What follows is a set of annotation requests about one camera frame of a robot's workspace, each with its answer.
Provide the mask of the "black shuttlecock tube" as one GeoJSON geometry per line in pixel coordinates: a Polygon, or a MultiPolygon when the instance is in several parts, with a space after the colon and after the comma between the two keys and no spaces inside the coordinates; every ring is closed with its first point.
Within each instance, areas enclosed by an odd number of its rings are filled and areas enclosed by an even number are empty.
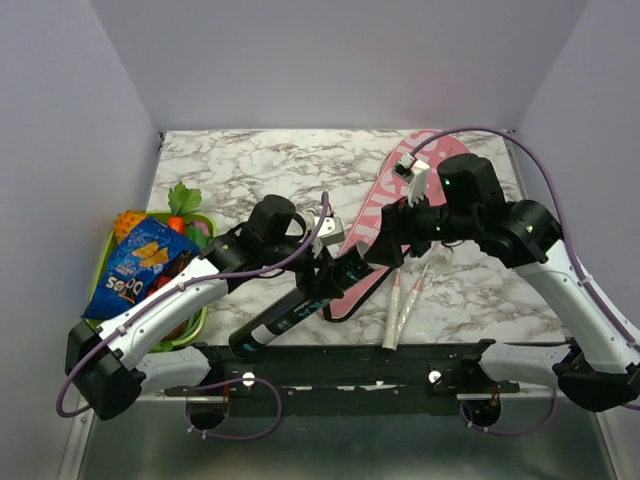
{"type": "MultiPolygon", "coordinates": [[[[376,270],[364,260],[368,248],[367,243],[358,241],[336,258],[334,278],[345,288],[344,294],[376,270]]],[[[255,353],[324,308],[332,300],[334,299],[305,300],[302,292],[295,287],[233,332],[229,336],[228,345],[237,356],[255,353]]]]}

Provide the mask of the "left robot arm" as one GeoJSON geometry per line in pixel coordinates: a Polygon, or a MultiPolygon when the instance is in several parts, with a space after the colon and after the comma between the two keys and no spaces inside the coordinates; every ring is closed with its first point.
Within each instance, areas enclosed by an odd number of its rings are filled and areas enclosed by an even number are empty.
{"type": "Polygon", "coordinates": [[[187,315],[225,297],[230,280],[245,282],[274,270],[290,270],[310,250],[330,212],[329,194],[323,192],[318,223],[296,249],[279,253],[277,261],[251,255],[248,266],[221,270],[207,254],[199,255],[157,294],[101,328],[80,321],[68,335],[66,378],[56,398],[57,415],[72,418],[92,409],[110,419],[122,413],[142,392],[137,367],[153,346],[187,315]]]}

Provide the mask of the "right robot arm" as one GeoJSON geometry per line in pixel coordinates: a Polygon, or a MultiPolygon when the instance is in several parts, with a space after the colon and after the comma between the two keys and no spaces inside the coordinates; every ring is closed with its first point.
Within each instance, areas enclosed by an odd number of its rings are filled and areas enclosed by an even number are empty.
{"type": "Polygon", "coordinates": [[[431,242],[473,241],[531,285],[569,332],[558,345],[490,342],[464,362],[460,379],[480,392],[495,382],[559,389],[585,410],[602,412],[639,397],[639,352],[590,296],[572,265],[560,223],[533,200],[506,201],[492,163],[459,154],[437,168],[445,204],[402,198],[381,210],[369,264],[399,267],[403,248],[420,256],[431,242]]]}

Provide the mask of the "pink badminton racket right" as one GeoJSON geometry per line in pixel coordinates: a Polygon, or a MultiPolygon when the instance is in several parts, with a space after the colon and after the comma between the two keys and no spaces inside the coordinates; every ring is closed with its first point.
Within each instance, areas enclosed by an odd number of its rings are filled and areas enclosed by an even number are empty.
{"type": "Polygon", "coordinates": [[[436,264],[436,257],[439,254],[441,254],[444,251],[444,249],[445,249],[445,246],[442,243],[437,243],[432,248],[429,258],[425,263],[420,275],[418,276],[412,288],[406,295],[406,298],[403,304],[401,305],[401,308],[397,316],[397,324],[396,324],[396,330],[395,330],[396,340],[399,340],[401,338],[402,332],[410,318],[411,312],[414,308],[417,298],[423,289],[426,274],[428,273],[429,269],[436,264]]]}

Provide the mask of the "pink badminton racket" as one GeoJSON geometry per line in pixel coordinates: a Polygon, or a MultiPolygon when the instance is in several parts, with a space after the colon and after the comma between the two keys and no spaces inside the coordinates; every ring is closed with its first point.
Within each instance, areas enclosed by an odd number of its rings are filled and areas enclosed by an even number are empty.
{"type": "Polygon", "coordinates": [[[417,298],[423,289],[426,274],[428,273],[429,269],[436,264],[436,257],[439,254],[441,254],[444,251],[444,249],[445,249],[445,246],[442,243],[437,243],[432,248],[429,258],[425,263],[420,275],[418,276],[412,288],[406,295],[406,298],[403,304],[401,305],[401,308],[397,316],[397,324],[396,324],[396,330],[395,330],[396,340],[399,340],[401,338],[402,332],[410,318],[411,312],[414,308],[417,298]]]}
{"type": "Polygon", "coordinates": [[[395,277],[389,297],[389,305],[387,311],[387,319],[385,324],[382,348],[387,350],[395,350],[396,325],[399,311],[399,298],[401,291],[401,275],[400,270],[395,271],[395,277]]]}

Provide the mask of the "pink badminton racket left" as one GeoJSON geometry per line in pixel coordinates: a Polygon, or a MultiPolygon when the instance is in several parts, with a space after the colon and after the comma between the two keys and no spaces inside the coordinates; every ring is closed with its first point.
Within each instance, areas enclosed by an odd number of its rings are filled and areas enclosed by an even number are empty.
{"type": "Polygon", "coordinates": [[[387,311],[387,319],[385,324],[382,348],[387,350],[395,350],[396,325],[399,311],[399,298],[401,291],[401,275],[400,270],[395,271],[395,277],[389,297],[389,305],[387,311]]]}

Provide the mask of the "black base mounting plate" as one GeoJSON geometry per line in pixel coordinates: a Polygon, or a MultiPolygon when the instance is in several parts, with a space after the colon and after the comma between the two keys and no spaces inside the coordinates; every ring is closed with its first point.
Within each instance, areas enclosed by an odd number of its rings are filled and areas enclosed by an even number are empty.
{"type": "Polygon", "coordinates": [[[488,399],[519,388],[490,379],[479,367],[486,342],[401,345],[269,346],[244,358],[227,347],[210,347],[212,371],[197,387],[166,389],[194,404],[222,394],[233,380],[230,413],[236,417],[454,415],[458,398],[488,399]]]}

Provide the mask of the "pink toy fruit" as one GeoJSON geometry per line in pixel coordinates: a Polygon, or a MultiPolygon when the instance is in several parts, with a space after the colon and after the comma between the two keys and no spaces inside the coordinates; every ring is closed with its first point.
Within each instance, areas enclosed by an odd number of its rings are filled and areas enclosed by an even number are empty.
{"type": "Polygon", "coordinates": [[[206,223],[202,221],[193,221],[191,225],[197,228],[199,231],[201,231],[205,236],[211,235],[211,230],[206,223]]]}

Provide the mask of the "orange toy carrot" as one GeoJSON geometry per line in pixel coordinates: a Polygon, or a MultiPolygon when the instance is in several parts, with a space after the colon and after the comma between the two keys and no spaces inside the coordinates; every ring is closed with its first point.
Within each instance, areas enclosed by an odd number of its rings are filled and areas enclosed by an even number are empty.
{"type": "Polygon", "coordinates": [[[176,231],[177,233],[181,234],[181,235],[185,235],[186,234],[186,222],[185,220],[180,217],[180,216],[171,216],[168,220],[167,220],[167,225],[174,231],[176,231]]]}

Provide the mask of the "blue Doritos chip bag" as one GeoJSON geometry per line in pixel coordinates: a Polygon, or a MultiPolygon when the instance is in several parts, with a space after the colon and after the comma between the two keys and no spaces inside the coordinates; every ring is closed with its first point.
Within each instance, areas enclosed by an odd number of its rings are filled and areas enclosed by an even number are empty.
{"type": "Polygon", "coordinates": [[[128,311],[146,299],[159,277],[171,277],[171,269],[199,252],[186,236],[145,218],[112,251],[83,317],[104,321],[128,311]]]}

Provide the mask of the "orange toy pineapple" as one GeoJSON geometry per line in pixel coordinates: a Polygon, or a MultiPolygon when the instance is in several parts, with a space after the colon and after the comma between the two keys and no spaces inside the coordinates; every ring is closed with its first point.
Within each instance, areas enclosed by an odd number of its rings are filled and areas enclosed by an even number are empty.
{"type": "Polygon", "coordinates": [[[113,224],[113,235],[116,243],[120,244],[146,218],[147,213],[145,211],[127,210],[119,213],[113,224]]]}

